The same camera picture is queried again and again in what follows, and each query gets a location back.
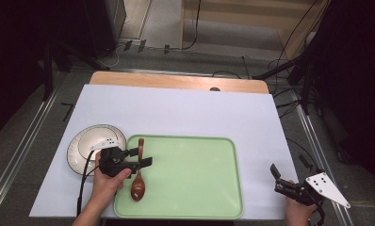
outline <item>white plate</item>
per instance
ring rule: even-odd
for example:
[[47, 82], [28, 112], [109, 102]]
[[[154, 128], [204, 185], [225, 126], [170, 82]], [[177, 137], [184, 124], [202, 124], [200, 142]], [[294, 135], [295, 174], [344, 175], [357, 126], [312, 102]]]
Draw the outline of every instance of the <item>white plate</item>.
[[[67, 160], [70, 168], [73, 169], [73, 171], [75, 171], [76, 173], [82, 175], [84, 173], [85, 164], [90, 153], [90, 146], [99, 143], [106, 137], [116, 137], [119, 141], [118, 147], [122, 150], [125, 150], [126, 139], [119, 129], [114, 126], [105, 124], [93, 125], [81, 131], [71, 141], [67, 151]], [[87, 173], [94, 170], [95, 168], [95, 153], [90, 158], [91, 160], [88, 164]]]

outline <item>metal frame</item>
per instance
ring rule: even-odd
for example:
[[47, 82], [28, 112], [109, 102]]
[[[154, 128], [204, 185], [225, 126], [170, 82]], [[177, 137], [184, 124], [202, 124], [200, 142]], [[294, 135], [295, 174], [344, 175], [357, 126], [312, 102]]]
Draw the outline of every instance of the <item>metal frame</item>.
[[[292, 97], [293, 97], [293, 100], [299, 99], [297, 94], [294, 91], [292, 92]], [[326, 156], [322, 150], [322, 147], [320, 146], [317, 134], [314, 130], [314, 127], [311, 123], [309, 116], [305, 114], [304, 110], [302, 109], [300, 105], [297, 107], [297, 110], [298, 110], [300, 120], [302, 122], [302, 127], [305, 131], [305, 134], [307, 135], [308, 141], [310, 143], [311, 149], [316, 158], [316, 161], [318, 162], [319, 167], [325, 170], [325, 172], [329, 175], [331, 180], [336, 185], [336, 180], [334, 179], [332, 170], [329, 167], [328, 161], [326, 160]], [[334, 211], [336, 212], [340, 225], [344, 225], [344, 226], [354, 225], [349, 209], [333, 201], [332, 201], [332, 205], [334, 207]]]

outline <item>floor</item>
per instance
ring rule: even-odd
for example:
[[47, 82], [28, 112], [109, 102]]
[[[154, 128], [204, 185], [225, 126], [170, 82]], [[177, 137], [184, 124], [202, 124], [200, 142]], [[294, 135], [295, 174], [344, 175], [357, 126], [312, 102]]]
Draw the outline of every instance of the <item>floor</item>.
[[[171, 4], [167, 3], [167, 1], [153, 1], [151, 4], [147, 24], [141, 33], [141, 39], [147, 40], [144, 51], [139, 52], [139, 47], [133, 45], [128, 51], [119, 49], [110, 53], [106, 58], [100, 59], [100, 61], [107, 65], [114, 65], [111, 67], [112, 71], [156, 70], [204, 76], [210, 76], [215, 71], [229, 71], [241, 75], [243, 79], [246, 78], [247, 73], [259, 75], [267, 72], [269, 66], [271, 68], [276, 66], [277, 62], [272, 62], [272, 60], [279, 57], [283, 48], [282, 44], [279, 42], [276, 31], [261, 27], [250, 29], [250, 32], [253, 33], [248, 37], [254, 37], [252, 48], [240, 48], [226, 46], [228, 37], [222, 37], [217, 46], [206, 44], [206, 40], [218, 38], [217, 30], [211, 24], [199, 23], [199, 27], [214, 29], [209, 32], [213, 35], [209, 37], [199, 36], [199, 43], [189, 51], [173, 51], [164, 54], [163, 46], [165, 44], [176, 46], [176, 39], [180, 38], [175, 37], [175, 32], [172, 32], [171, 29], [165, 29], [160, 23], [166, 20], [161, 10], [171, 9], [169, 8]], [[167, 23], [175, 26], [175, 23], [171, 20], [168, 20]], [[228, 29], [228, 24], [218, 24], [218, 26], [219, 29]], [[245, 27], [230, 27], [230, 29], [236, 31], [241, 29], [242, 32], [247, 30]], [[188, 33], [185, 35], [187, 39], [191, 36]], [[247, 71], [242, 56], [245, 56]], [[49, 102], [43, 103], [41, 101], [43, 87], [40, 87], [0, 133], [0, 181], [3, 179], [2, 175], [8, 172], [8, 163], [10, 163], [10, 168], [15, 165], [19, 166], [15, 170], [16, 173], [13, 173], [10, 178], [9, 185], [0, 187], [2, 193], [6, 195], [2, 197], [3, 199], [0, 199], [0, 225], [71, 225], [73, 222], [72, 218], [28, 217], [45, 172], [50, 166], [51, 159], [61, 140], [61, 134], [67, 126], [65, 117], [69, 107], [65, 104], [76, 103], [80, 90], [84, 84], [90, 81], [91, 74], [94, 72], [94, 69], [76, 57], [70, 56], [70, 58], [73, 60], [73, 68], [69, 73], [57, 73], [57, 89], [53, 98]], [[266, 80], [270, 92], [274, 93], [276, 105], [292, 103], [297, 98], [298, 93], [301, 92], [300, 84], [296, 87], [290, 87], [287, 84], [288, 74], [289, 71], [284, 71], [278, 76], [272, 76]], [[220, 74], [220, 76], [236, 78], [230, 73]], [[37, 130], [31, 132], [28, 127], [34, 121], [37, 112], [40, 112], [43, 107], [50, 110], [41, 116], [41, 121], [37, 124]], [[328, 128], [318, 117], [313, 105], [309, 105], [309, 111], [310, 114], [305, 116], [302, 114], [302, 108], [293, 104], [278, 108], [280, 116], [283, 116], [281, 117], [281, 124], [285, 136], [294, 141], [288, 141], [287, 143], [299, 180], [302, 181], [307, 176], [307, 170], [298, 158], [299, 154], [306, 155], [305, 152], [309, 152], [319, 160], [318, 157], [314, 156], [314, 153], [322, 152], [324, 159], [320, 159], [319, 163], [330, 169], [335, 183], [351, 204], [349, 210], [351, 221], [342, 222], [336, 214], [336, 207], [331, 202], [325, 202], [323, 206], [326, 212], [325, 225], [375, 225], [375, 182], [373, 176], [361, 166], [346, 165], [338, 160], [335, 145], [328, 134]], [[304, 127], [308, 123], [314, 134]], [[25, 133], [31, 134], [32, 139], [25, 140]], [[21, 150], [20, 144], [26, 144], [25, 148]], [[19, 156], [19, 159], [12, 158], [16, 155]], [[317, 220], [318, 215], [314, 214], [313, 223]], [[282, 226], [284, 224], [281, 220], [236, 220], [235, 225]]]

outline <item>white paper sheet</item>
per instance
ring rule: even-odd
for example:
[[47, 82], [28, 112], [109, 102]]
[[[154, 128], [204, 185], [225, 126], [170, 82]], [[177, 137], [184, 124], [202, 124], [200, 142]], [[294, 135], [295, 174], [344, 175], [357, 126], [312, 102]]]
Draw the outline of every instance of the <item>white paper sheet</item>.
[[[81, 176], [67, 163], [67, 148], [94, 124], [135, 134], [228, 137], [236, 145], [244, 210], [241, 219], [283, 219], [285, 197], [276, 193], [269, 167], [297, 181], [272, 96], [186, 89], [86, 85], [30, 212], [31, 217], [74, 217]], [[83, 205], [91, 192], [85, 183]], [[116, 217], [112, 204], [103, 213]]]

